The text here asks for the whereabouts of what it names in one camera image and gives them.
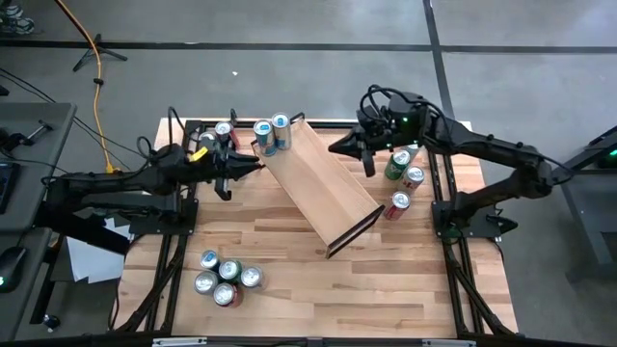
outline black desk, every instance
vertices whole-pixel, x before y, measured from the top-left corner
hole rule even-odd
[[[39,120],[44,120],[54,128],[41,134],[34,145],[18,146],[12,152],[16,159],[37,160],[51,165],[58,163],[74,115],[75,106],[66,103],[0,104],[0,126],[9,134],[19,132],[27,136],[40,126]],[[40,184],[40,179],[54,172],[52,168],[42,164],[19,165],[19,178],[11,200],[6,212],[0,215],[0,236],[5,232],[22,231],[32,226],[45,194],[45,187]]]
[[[51,124],[53,131],[42,134],[31,147],[17,147],[12,155],[56,165],[74,114],[75,106],[71,104],[0,103],[0,126],[9,133],[28,135],[39,126],[39,120]],[[15,246],[21,232],[26,231],[21,246],[28,249],[28,254],[19,286],[11,293],[0,294],[0,341],[13,339],[17,332],[51,236],[50,229],[32,225],[45,193],[40,179],[51,175],[53,169],[35,163],[19,164],[22,170],[11,201],[6,213],[0,215],[0,252]]]

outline can lid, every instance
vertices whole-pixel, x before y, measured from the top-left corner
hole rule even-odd
[[[214,251],[208,250],[201,255],[201,266],[206,269],[213,268],[218,261],[219,257]]]
[[[228,121],[219,121],[214,125],[214,131],[219,135],[225,135],[231,132],[231,124]]]
[[[289,124],[289,117],[284,113],[278,113],[272,117],[274,127],[286,127]]]
[[[420,181],[424,179],[424,171],[419,167],[410,167],[407,169],[407,177],[412,181]]]
[[[214,135],[210,134],[210,133],[201,133],[200,136],[198,137],[198,140],[203,140],[204,138],[209,139],[209,140],[214,140]]]
[[[242,271],[240,280],[242,280],[242,284],[248,287],[258,285],[261,281],[261,269],[254,266],[246,268]]]
[[[218,283],[216,274],[212,271],[204,271],[195,278],[195,290],[205,293]]]
[[[409,196],[404,192],[396,192],[392,195],[392,203],[394,206],[398,208],[407,208],[409,207]]]
[[[409,152],[405,150],[398,150],[392,156],[394,163],[400,165],[407,165],[409,164],[410,159],[412,159],[412,156],[409,154]]]
[[[228,305],[233,300],[235,290],[229,283],[221,283],[214,288],[214,301],[219,305]]]
[[[255,134],[267,135],[272,130],[272,125],[270,125],[269,120],[258,120],[253,126],[253,130]]]
[[[238,275],[238,271],[240,271],[240,269],[238,269],[238,263],[232,260],[224,262],[219,268],[219,273],[225,280],[233,279],[236,275]]]

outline soda can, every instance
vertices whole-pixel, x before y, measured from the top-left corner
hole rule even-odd
[[[240,142],[238,141],[238,136],[235,134],[235,129],[233,125],[231,125],[228,121],[219,121],[214,125],[214,132],[216,136],[219,138],[219,141],[224,143],[227,139],[231,139],[236,149],[240,148]]]
[[[411,144],[409,146],[403,147],[409,153],[410,160],[409,162],[413,162],[416,159],[417,154],[420,152],[420,147],[417,144]]]
[[[405,172],[405,169],[411,162],[410,158],[411,156],[406,150],[397,150],[389,157],[384,175],[391,180],[400,178],[401,174]]]
[[[266,287],[266,279],[263,276],[263,271],[256,266],[244,269],[240,280],[247,289],[257,291],[263,290]]]
[[[219,255],[216,254],[216,252],[212,250],[207,250],[201,255],[202,268],[218,272],[220,265],[221,259],[219,259]]]
[[[265,156],[274,155],[277,152],[274,130],[269,120],[258,120],[253,126],[257,144],[261,153]]]
[[[236,284],[221,283],[214,288],[214,302],[220,307],[238,307],[242,304],[242,291]]]
[[[411,199],[407,193],[394,193],[389,206],[384,210],[384,218],[391,221],[398,220],[409,208],[410,201]]]
[[[272,126],[274,126],[274,136],[277,141],[278,149],[291,148],[291,125],[289,117],[284,113],[277,113],[272,117]]]
[[[398,190],[412,193],[424,181],[424,171],[419,167],[410,167],[398,182]]]
[[[195,278],[195,291],[202,295],[212,295],[217,285],[219,285],[219,276],[210,270],[201,272]]]
[[[219,267],[219,275],[228,283],[239,283],[242,276],[242,264],[238,260],[226,260]]]

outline gray floor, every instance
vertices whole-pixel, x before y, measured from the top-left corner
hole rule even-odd
[[[428,43],[421,0],[95,0],[67,1],[91,30],[109,40]],[[39,24],[34,39],[80,40],[52,2],[24,1]],[[442,44],[616,45],[617,4],[611,0],[436,0]],[[78,105],[93,124],[95,65],[70,69],[83,50],[0,48],[6,68],[58,101]],[[439,103],[430,53],[290,51],[120,51],[106,59],[100,113],[106,135],[133,146],[153,137],[167,106],[181,116],[268,116],[305,111],[311,118],[355,116],[360,96],[378,83],[422,93]],[[458,120],[475,131],[531,143],[565,160],[615,125],[617,55],[446,54],[444,64]],[[11,88],[5,101],[35,101]],[[91,155],[84,156],[83,148]],[[116,150],[129,166],[141,159]],[[60,166],[103,170],[100,149],[71,130]],[[509,170],[483,163],[487,182]],[[504,214],[521,226],[504,237],[505,266],[520,331],[539,338],[615,345],[617,285],[569,285],[564,272],[587,258],[559,189],[543,200],[516,200]],[[113,285],[58,290],[52,310],[65,322],[54,335],[101,333]],[[24,327],[19,336],[44,336]]]

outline yellow cable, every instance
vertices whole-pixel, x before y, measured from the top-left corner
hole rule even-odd
[[[88,43],[90,44],[90,47],[92,48],[94,55],[96,56],[96,66],[98,70],[98,73],[96,74],[96,78],[100,79],[102,75],[101,73],[102,63],[100,62],[100,55],[98,54],[98,49],[96,49],[96,44],[94,44],[94,41],[90,37],[90,34],[88,34],[88,31],[86,31],[86,29],[81,25],[79,20],[77,20],[77,18],[73,15],[73,13],[68,9],[67,5],[65,5],[65,3],[62,2],[62,0],[58,0],[58,4],[62,6],[62,8],[66,11],[68,16],[73,20],[73,22],[77,24],[81,32],[84,34],[84,36],[88,40]],[[100,142],[101,142],[101,146],[103,147],[103,154],[105,155],[105,171],[108,174],[111,174],[115,169],[114,169],[114,166],[112,165],[112,162],[109,160],[109,154],[107,153],[107,145],[105,144],[105,138],[104,138],[105,135],[103,134],[103,129],[101,128],[100,121],[98,120],[98,97],[99,95],[100,95],[100,85],[96,84],[96,92],[94,93],[94,103],[93,103],[94,120],[96,120],[96,127],[98,128],[98,133],[100,134]]]

